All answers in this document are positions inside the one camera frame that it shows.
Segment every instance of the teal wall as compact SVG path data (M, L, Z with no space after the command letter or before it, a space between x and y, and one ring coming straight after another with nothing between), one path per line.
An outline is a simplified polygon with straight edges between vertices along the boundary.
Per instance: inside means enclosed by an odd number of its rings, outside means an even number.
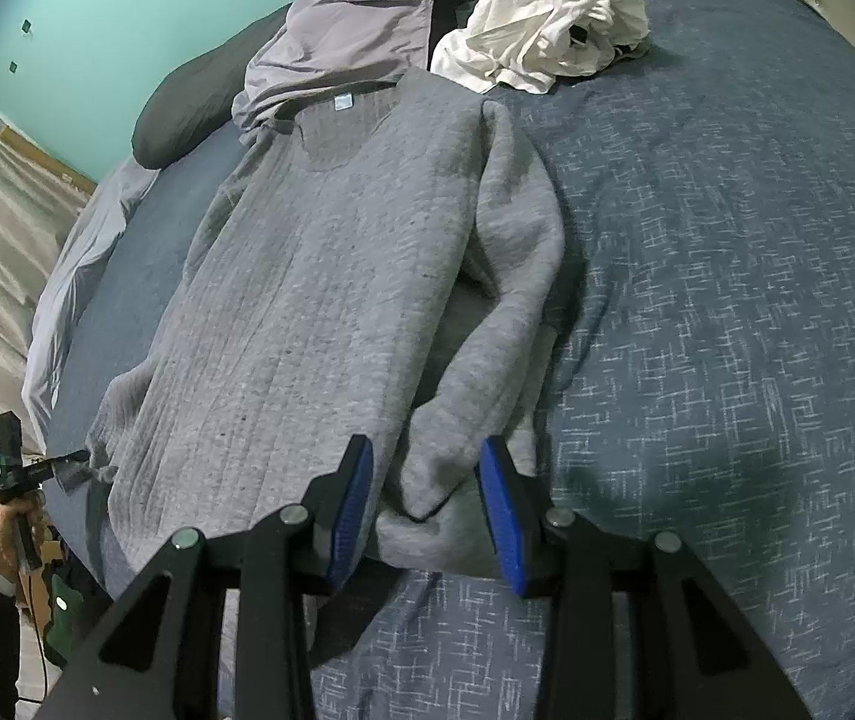
M169 71L287 1L0 0L0 113L99 180Z

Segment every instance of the cable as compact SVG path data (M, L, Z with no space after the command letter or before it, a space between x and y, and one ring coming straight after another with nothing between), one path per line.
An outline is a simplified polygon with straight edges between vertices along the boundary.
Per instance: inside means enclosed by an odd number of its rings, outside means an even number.
M44 700L47 699L47 661L44 658L44 648L40 643L40 631L37 630L37 614L34 610L34 585L27 579L27 603L31 607L31 623L34 625L34 636L37 638L37 651L40 653L40 667L44 670Z

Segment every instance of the gray sweatshirt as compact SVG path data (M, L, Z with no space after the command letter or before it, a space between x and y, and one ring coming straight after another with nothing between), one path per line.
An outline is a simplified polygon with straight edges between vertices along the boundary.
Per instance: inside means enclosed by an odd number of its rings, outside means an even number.
M116 471L134 569L179 527L218 536L298 501L363 433L368 552L496 571L472 471L495 433L534 469L557 199L499 103L417 69L338 92L261 130L147 359L104 396L91 461Z

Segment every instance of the patterned blue bedspread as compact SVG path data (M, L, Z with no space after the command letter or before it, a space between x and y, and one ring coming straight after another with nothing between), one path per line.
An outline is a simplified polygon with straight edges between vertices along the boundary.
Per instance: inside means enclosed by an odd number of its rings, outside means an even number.
M545 465L601 527L681 533L815 717L851 718L855 50L799 0L646 1L642 59L491 92L568 223ZM545 623L495 581L369 566L322 611L319 715L530 717Z

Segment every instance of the wooden baseboard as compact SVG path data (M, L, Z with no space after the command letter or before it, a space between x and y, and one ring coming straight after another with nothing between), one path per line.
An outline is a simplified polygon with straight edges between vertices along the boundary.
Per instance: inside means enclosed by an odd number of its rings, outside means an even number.
M97 189L97 184L87 176L81 175L73 167L67 167L63 162L56 160L50 154L45 154L23 135L11 129L11 127L4 127L1 130L0 141L22 157L26 157L35 163L35 165L43 167L47 172L54 173L65 184L77 187L84 194L94 194L94 190Z

